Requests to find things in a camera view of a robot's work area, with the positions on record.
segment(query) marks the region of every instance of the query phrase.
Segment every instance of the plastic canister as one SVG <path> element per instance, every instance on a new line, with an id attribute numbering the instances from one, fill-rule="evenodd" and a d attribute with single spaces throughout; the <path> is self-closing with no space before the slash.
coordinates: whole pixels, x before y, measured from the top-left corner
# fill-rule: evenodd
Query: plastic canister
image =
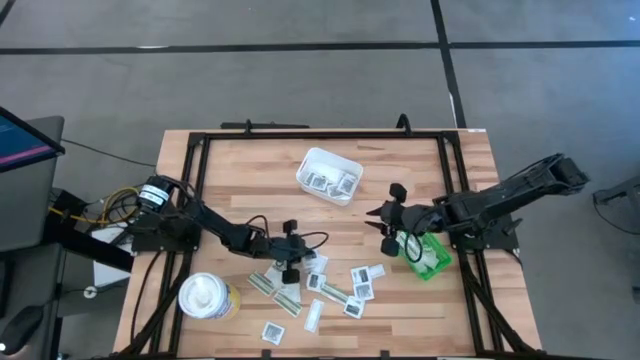
<path id="1" fill-rule="evenodd" d="M 215 275 L 196 273 L 180 287 L 178 304 L 192 318 L 230 319 L 240 308 L 240 293 Z"/>

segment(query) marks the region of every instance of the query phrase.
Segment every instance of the white container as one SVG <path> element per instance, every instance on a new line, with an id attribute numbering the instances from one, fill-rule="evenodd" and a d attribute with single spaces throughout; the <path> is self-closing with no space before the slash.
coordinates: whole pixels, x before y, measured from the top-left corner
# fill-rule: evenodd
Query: white container
<path id="1" fill-rule="evenodd" d="M 192 318 L 229 319 L 240 308 L 240 293 L 215 275 L 195 273 L 180 287 L 178 304 Z"/>
<path id="2" fill-rule="evenodd" d="M 302 190 L 340 206 L 347 206 L 364 169 L 355 161 L 320 148 L 311 148 L 296 173 Z"/>

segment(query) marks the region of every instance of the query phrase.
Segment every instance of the gray floor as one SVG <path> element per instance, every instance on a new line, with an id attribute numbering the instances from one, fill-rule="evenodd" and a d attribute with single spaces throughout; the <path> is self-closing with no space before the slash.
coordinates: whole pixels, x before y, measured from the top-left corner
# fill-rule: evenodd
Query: gray floor
<path id="1" fill-rule="evenodd" d="M 637 1 L 447 0 L 442 8 L 451 41 L 640 37 Z M 436 39 L 426 0 L 17 0 L 0 29 L 0 47 Z M 488 129 L 503 177 L 555 152 L 592 177 L 580 195 L 517 214 L 545 349 L 640 358 L 640 305 L 630 290 L 640 279 L 640 239 L 606 225 L 590 202 L 593 191 L 640 174 L 640 48 L 452 55 L 467 123 Z M 2 106 L 25 118 L 63 115 L 65 137 L 149 162 L 165 129 L 222 121 L 388 127 L 405 112 L 415 127 L 454 125 L 438 50 L 2 56 L 0 78 Z M 148 175 L 69 145 L 55 183 L 95 199 Z M 637 229 L 623 205 L 603 212 Z M 68 281 L 85 285 L 86 271 L 69 272 L 84 274 Z M 110 351 L 123 292 L 110 296 L 110 306 L 67 318 L 62 350 Z"/>

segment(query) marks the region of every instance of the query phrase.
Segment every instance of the wooden table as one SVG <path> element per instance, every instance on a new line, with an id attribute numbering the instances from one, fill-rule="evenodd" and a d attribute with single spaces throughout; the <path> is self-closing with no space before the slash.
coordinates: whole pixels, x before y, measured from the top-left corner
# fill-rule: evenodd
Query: wooden table
<path id="1" fill-rule="evenodd" d="M 165 133 L 159 173 L 180 178 L 188 135 L 189 131 L 183 130 Z M 460 139 L 471 188 L 481 190 L 495 184 L 498 175 L 487 134 L 461 130 Z M 349 206 L 339 207 L 318 199 L 303 192 L 296 183 L 295 172 L 307 150 L 314 146 L 364 166 L 362 181 Z M 387 275 L 374 280 L 375 300 L 367 303 L 360 320 L 347 317 L 341 305 L 307 291 L 304 285 L 303 311 L 293 318 L 247 282 L 253 271 L 264 273 L 270 261 L 233 255 L 215 236 L 204 233 L 201 248 L 193 258 L 192 273 L 205 271 L 223 277 L 241 292 L 242 306 L 231 320 L 195 320 L 185 316 L 180 356 L 256 357 L 261 349 L 273 349 L 274 356 L 379 356 L 380 350 L 390 350 L 392 356 L 474 354 L 455 252 L 451 251 L 452 265 L 423 282 L 402 258 L 384 256 L 379 250 L 379 232 L 363 223 L 369 218 L 366 211 L 389 198 L 392 182 L 402 183 L 408 189 L 408 205 L 430 204 L 432 198 L 445 194 L 436 141 L 215 140 L 210 151 L 203 193 L 209 207 L 237 223 L 263 214 L 269 219 L 272 233 L 280 231 L 282 222 L 288 219 L 298 220 L 299 232 L 328 232 L 329 241 L 319 249 L 329 257 L 328 281 L 349 292 L 352 292 L 351 268 L 384 264 Z M 452 152 L 449 159 L 453 177 L 457 179 Z M 446 235 L 439 239 L 448 246 Z M 485 251 L 485 256 L 496 305 L 522 338 L 539 348 L 520 265 L 504 251 Z M 151 258 L 152 254 L 136 257 L 114 351 L 129 344 L 133 308 Z M 144 290 L 136 331 L 155 309 L 163 263 L 164 255 L 156 263 Z M 180 261 L 176 263 L 174 274 Z M 316 334 L 304 330 L 314 298 L 326 304 Z M 485 347 L 491 349 L 486 314 L 479 303 L 478 308 Z M 173 308 L 164 322 L 161 350 L 167 349 L 172 317 Z M 266 321 L 286 328 L 280 346 L 260 339 Z"/>

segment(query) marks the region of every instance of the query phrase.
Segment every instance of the computer screen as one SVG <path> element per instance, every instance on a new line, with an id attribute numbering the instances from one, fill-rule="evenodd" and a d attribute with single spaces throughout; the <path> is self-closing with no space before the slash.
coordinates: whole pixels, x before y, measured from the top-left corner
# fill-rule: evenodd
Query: computer screen
<path id="1" fill-rule="evenodd" d="M 50 159 L 58 155 L 60 149 L 11 113 L 0 111 L 0 172 Z"/>

